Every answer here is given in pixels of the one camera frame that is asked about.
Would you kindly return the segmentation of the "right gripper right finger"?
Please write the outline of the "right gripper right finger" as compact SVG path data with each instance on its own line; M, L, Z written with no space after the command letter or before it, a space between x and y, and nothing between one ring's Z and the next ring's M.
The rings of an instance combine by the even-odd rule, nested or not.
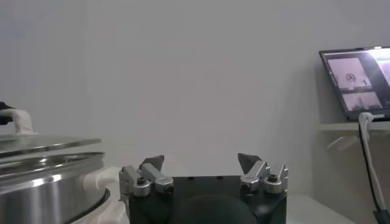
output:
M240 188L245 194L254 194L262 187L267 194L286 194L288 191L288 168L284 164L278 173L272 173L267 162L257 155L238 153L243 170Z

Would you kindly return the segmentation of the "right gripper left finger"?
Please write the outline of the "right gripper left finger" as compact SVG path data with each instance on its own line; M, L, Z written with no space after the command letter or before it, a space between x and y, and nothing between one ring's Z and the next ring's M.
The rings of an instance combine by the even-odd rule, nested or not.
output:
M161 173L164 155L146 158L137 168L124 166L119 171L119 190L123 197L148 197L152 191L159 194L174 192L173 177Z

